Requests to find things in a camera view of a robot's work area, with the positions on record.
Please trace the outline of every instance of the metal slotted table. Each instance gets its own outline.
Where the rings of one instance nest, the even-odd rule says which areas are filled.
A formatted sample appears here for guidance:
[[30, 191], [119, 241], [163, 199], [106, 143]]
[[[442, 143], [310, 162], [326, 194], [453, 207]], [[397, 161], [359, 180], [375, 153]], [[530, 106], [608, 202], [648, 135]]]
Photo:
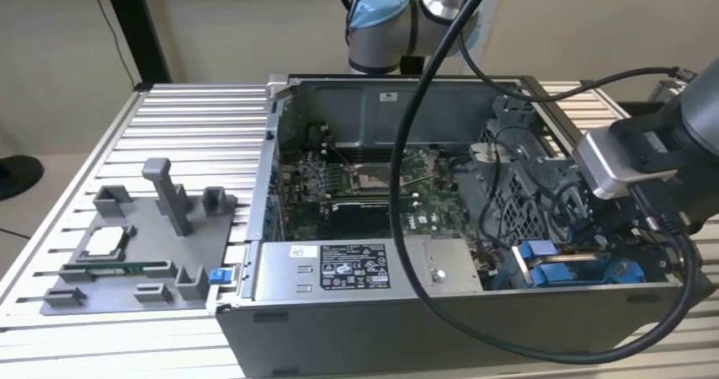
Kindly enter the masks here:
[[[578, 85], [544, 83], [550, 93]], [[562, 101], [560, 107], [584, 131], [628, 116], [601, 90]], [[134, 94], [0, 281], [0, 377], [243, 377], [218, 322], [206, 310], [54, 317], [41, 315], [39, 310], [41, 297], [58, 279], [51, 273], [69, 261], [95, 216], [91, 200], [101, 186], [125, 184], [135, 196], [153, 194], [151, 183], [141, 175], [149, 157], [170, 157], [174, 181], [191, 194], [209, 185], [223, 185], [239, 198], [225, 264], [242, 262], [265, 126], [263, 85], [166, 84]], [[719, 219], [710, 221], [694, 240], [705, 271], [717, 283]], [[714, 294], [665, 341], [614, 364], [536, 363], [421, 376], [697, 378], [719, 377], [717, 372], [719, 295]], [[401, 377], [417, 374], [390, 376]]]

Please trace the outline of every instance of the power supply label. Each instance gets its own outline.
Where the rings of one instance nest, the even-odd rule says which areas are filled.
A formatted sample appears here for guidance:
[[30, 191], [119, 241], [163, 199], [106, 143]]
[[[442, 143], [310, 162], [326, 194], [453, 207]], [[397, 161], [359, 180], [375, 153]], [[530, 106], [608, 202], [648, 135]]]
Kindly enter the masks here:
[[321, 247], [321, 286], [326, 291], [390, 288], [385, 244]]

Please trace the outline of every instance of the gray floor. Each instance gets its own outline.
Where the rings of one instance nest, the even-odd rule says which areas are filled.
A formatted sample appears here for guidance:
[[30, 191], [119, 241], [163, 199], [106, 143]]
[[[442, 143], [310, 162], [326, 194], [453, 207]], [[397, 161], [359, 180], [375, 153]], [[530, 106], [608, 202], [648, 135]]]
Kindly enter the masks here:
[[[37, 156], [46, 166], [43, 179], [27, 192], [0, 201], [0, 227], [31, 236], [86, 160], [87, 154]], [[0, 232], [0, 278], [27, 240]]]

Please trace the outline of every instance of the green circuit board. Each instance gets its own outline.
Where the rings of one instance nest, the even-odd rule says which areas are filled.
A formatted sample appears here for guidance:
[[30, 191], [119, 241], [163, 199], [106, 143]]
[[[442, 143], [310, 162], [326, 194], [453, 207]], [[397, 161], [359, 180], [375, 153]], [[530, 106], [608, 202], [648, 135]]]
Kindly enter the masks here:
[[[307, 157], [295, 158], [303, 160], [285, 170], [287, 239], [391, 237], [389, 164], [307, 163]], [[401, 185], [405, 234], [465, 238], [474, 242], [458, 183], [438, 151], [406, 152]]]

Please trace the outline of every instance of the barcode sticker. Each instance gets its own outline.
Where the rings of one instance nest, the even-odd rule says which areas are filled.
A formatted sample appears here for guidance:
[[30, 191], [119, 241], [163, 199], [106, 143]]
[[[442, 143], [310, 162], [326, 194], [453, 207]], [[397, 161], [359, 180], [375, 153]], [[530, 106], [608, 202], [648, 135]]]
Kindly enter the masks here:
[[317, 246], [290, 246], [290, 258], [293, 259], [315, 259]]

